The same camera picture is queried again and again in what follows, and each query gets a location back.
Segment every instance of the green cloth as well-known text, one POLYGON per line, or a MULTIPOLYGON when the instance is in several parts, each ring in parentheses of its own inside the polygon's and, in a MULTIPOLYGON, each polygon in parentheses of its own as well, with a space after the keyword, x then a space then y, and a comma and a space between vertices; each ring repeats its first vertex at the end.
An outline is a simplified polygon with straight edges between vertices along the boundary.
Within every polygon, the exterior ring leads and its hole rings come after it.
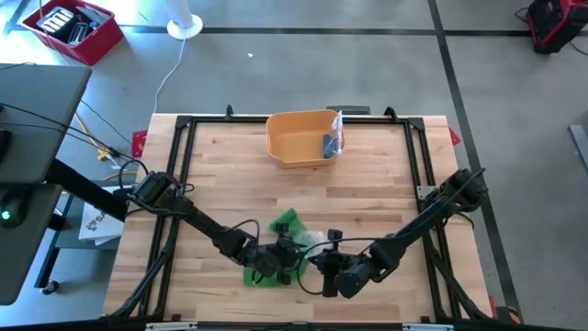
MULTIPOLYGON (((277 233, 277 225, 280 223, 287 223, 288 224, 288 236, 294 238, 297 234, 300 234, 306 231, 306 226, 302 224, 300 219, 298 218, 298 214, 293 209, 288 209, 284 212, 280 217, 275 219, 273 222, 269 224, 269 229, 273 232, 277 233)), ((306 267, 308 265, 308 261, 302 261, 302 265, 300 266, 300 275, 304 274, 306 267)), ((258 288, 267 288, 267 287, 277 287, 280 286, 279 281, 277 281, 277 273, 274 276, 269 278, 263 278, 258 283, 254 284, 252 281, 252 274, 254 270, 251 268, 244 268, 243 269, 243 284, 248 287, 258 287, 258 288)), ((289 273, 292 281, 297 281, 298 277, 296 277, 296 271, 292 271, 289 273)), ((260 274, 255 273, 254 275, 255 280, 259 280, 261 277, 260 274)))

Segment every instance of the black desk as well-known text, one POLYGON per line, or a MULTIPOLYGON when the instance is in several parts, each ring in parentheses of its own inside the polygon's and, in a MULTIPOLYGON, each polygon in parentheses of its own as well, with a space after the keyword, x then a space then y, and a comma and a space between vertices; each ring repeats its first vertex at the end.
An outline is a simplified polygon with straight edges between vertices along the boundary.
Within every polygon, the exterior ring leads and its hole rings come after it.
MULTIPOLYGON (((12 64, 0 64, 0 69, 9 65, 12 64)), ((90 73, 90 68, 82 66, 20 65, 1 70, 0 105, 23 108, 70 125, 90 73)), ((4 106, 0 111, 0 129, 13 133, 0 163, 0 193, 14 185, 35 186, 28 218, 15 229, 0 229, 0 304, 10 304, 17 298, 45 229, 62 229, 65 219, 53 214, 62 189, 122 221, 127 206, 55 159, 65 136, 63 126, 4 106), (43 125, 59 131, 8 122, 43 125)), ((56 257, 57 254, 49 254, 42 269, 51 272, 56 257)), ((37 287, 46 285, 50 272, 42 272, 46 277, 40 276, 37 287)))

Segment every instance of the red equipment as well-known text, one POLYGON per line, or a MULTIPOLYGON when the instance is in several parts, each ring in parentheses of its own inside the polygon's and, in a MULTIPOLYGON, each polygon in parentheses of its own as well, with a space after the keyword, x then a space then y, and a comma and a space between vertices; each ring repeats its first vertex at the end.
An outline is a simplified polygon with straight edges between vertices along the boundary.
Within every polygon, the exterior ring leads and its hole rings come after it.
POLYGON ((536 52, 553 53, 570 42, 588 23, 585 0, 535 0, 527 12, 536 52))

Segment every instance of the red box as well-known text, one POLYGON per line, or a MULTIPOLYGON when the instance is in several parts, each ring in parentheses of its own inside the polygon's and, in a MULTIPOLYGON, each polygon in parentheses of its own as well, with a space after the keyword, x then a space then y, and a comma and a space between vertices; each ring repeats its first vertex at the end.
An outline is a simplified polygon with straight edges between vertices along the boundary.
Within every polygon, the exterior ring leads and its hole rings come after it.
POLYGON ((90 6, 109 15, 106 21, 77 45, 69 45, 52 36, 45 35, 45 32, 37 27, 37 21, 40 19, 39 10, 36 10, 22 21, 22 25, 34 33, 45 46, 53 48, 63 55, 67 55, 86 65, 94 65, 124 37, 117 21, 114 20, 114 14, 100 6, 88 4, 81 0, 51 0, 42 7, 43 15, 49 13, 56 6, 61 6, 74 14, 82 14, 76 9, 77 6, 90 6))

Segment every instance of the table leg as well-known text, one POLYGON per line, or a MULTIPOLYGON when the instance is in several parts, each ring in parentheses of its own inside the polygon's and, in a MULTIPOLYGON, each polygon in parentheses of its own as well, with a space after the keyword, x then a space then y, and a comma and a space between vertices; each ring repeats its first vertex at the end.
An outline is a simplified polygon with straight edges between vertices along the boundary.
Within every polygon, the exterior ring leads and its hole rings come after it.
POLYGON ((110 192, 80 175, 62 161, 54 159, 51 162, 45 180, 48 183, 61 185, 63 189, 79 199, 88 202, 117 220, 125 221, 125 214, 127 213, 125 201, 115 198, 110 192))

